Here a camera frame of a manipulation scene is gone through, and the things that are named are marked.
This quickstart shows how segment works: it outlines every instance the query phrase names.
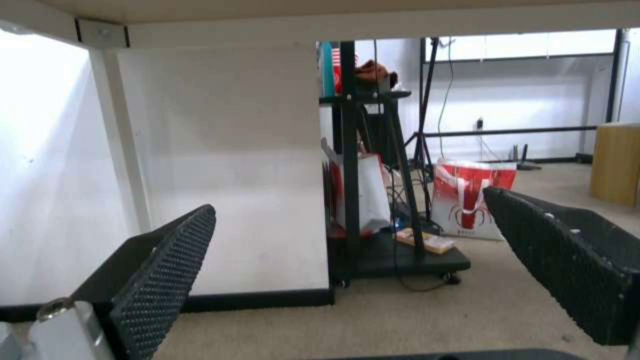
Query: shopping bag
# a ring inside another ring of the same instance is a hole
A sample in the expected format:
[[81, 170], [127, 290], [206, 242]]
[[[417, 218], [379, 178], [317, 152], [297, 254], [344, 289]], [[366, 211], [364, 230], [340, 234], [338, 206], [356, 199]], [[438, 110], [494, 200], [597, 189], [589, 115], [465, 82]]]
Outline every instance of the shopping bag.
[[[335, 220], [346, 228], [344, 206], [344, 167], [342, 156], [336, 155], [322, 139], [325, 154], [330, 160], [333, 178]], [[358, 157], [358, 203], [360, 213], [360, 233], [370, 235], [390, 225], [390, 208], [387, 190], [383, 181], [383, 165], [378, 154], [361, 154]]]
[[482, 190], [510, 190], [516, 163], [476, 163], [440, 160], [436, 165], [431, 218], [443, 233], [471, 238], [501, 239], [484, 202]]

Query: black cable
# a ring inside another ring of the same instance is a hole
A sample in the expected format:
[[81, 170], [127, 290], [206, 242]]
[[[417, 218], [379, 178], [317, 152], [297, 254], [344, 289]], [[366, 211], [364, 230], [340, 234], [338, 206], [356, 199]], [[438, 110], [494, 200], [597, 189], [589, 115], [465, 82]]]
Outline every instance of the black cable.
[[[374, 51], [374, 61], [376, 62], [375, 63], [376, 90], [378, 91], [378, 94], [377, 94], [378, 96], [376, 98], [378, 99], [378, 113], [380, 114], [381, 110], [380, 110], [380, 83], [378, 82], [378, 45], [377, 45], [377, 40], [376, 39], [373, 40], [373, 51]], [[388, 167], [386, 165], [385, 165], [385, 168], [387, 169], [387, 171], [389, 171], [389, 173], [391, 173], [391, 230], [392, 230], [391, 239], [394, 242], [394, 270], [395, 270], [395, 273], [396, 273], [396, 277], [397, 277], [398, 281], [400, 282], [400, 284], [405, 289], [407, 289], [409, 291], [419, 292], [419, 293], [427, 293], [429, 291], [437, 290], [437, 289], [441, 288], [442, 286], [445, 286], [447, 284], [447, 281], [443, 281], [442, 283], [437, 284], [437, 285], [432, 286], [432, 287], [429, 287], [429, 288], [420, 289], [420, 288], [414, 288], [414, 287], [410, 286], [409, 284], [406, 284], [404, 282], [404, 279], [402, 278], [402, 275], [400, 274], [400, 270], [398, 269], [398, 263], [397, 263], [397, 239], [396, 239], [396, 236], [397, 236], [396, 235], [397, 234], [397, 229], [396, 229], [396, 193], [397, 193], [396, 192], [396, 177], [395, 177], [395, 175], [393, 173], [393, 169], [391, 169], [390, 167]]]
[[[396, 177], [394, 176], [393, 172], [391, 172], [391, 188], [395, 189], [396, 188]], [[442, 281], [440, 284], [428, 287], [428, 288], [414, 288], [413, 286], [407, 284], [403, 277], [402, 274], [400, 274], [400, 269], [398, 269], [398, 261], [397, 261], [397, 247], [398, 247], [398, 241], [397, 241], [397, 229], [396, 229], [396, 197], [394, 196], [394, 193], [392, 192], [391, 195], [391, 231], [392, 231], [392, 235], [391, 235], [391, 239], [394, 242], [394, 271], [396, 273], [396, 277], [398, 279], [398, 281], [400, 282], [400, 285], [402, 285], [402, 287], [404, 287], [405, 289], [415, 292], [415, 293], [428, 293], [430, 291], [433, 290], [437, 290], [443, 286], [445, 286], [447, 284], [447, 281]]]
[[367, 121], [367, 109], [364, 107], [364, 105], [358, 106], [358, 112], [360, 113], [360, 118], [362, 119], [362, 125], [364, 126], [364, 136], [367, 137], [366, 145], [369, 146], [367, 151], [372, 152], [371, 148], [373, 148], [373, 146], [371, 143], [372, 142], [371, 133], [369, 132], [369, 124]]
[[[449, 57], [449, 86], [447, 87], [447, 92], [444, 95], [444, 102], [442, 103], [442, 109], [440, 110], [440, 116], [438, 117], [438, 134], [440, 134], [440, 124], [442, 123], [442, 115], [444, 114], [444, 109], [447, 106], [447, 100], [449, 99], [449, 92], [451, 91], [451, 86], [453, 85], [453, 61], [451, 61], [451, 46], [453, 42], [451, 41], [451, 37], [449, 37], [449, 48], [448, 48], [448, 57]], [[444, 151], [442, 150], [442, 137], [440, 139], [440, 156], [444, 158]]]

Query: black textured gripper pad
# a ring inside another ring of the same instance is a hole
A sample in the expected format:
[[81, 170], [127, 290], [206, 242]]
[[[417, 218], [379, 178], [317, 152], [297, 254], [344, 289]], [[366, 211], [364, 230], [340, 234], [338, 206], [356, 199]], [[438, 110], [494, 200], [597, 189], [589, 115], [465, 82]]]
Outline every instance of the black textured gripper pad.
[[180, 313], [215, 225], [203, 206], [176, 224], [114, 298], [109, 314], [131, 359], [150, 359]]
[[588, 335], [628, 344], [640, 317], [640, 240], [600, 215], [484, 189], [518, 259]]

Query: metal bolt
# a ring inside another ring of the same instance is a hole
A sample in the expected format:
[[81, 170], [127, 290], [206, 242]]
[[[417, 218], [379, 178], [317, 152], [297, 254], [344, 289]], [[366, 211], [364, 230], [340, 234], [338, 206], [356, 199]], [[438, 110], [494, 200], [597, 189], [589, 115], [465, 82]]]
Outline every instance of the metal bolt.
[[56, 316], [64, 313], [69, 309], [73, 309], [74, 302], [71, 298], [61, 297], [44, 304], [36, 314], [39, 322], [51, 320]]

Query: white paper bag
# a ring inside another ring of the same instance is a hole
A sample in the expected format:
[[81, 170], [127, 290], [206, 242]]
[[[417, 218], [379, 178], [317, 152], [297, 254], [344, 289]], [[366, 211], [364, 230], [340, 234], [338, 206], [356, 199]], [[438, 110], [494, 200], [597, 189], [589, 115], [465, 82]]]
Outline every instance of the white paper bag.
[[[344, 207], [344, 167], [342, 157], [336, 155], [322, 141], [323, 150], [332, 163], [336, 181], [336, 222], [346, 228]], [[391, 211], [387, 191], [382, 178], [382, 162], [377, 154], [364, 154], [358, 158], [358, 200], [360, 208], [360, 232], [364, 235], [375, 233], [390, 225]]]

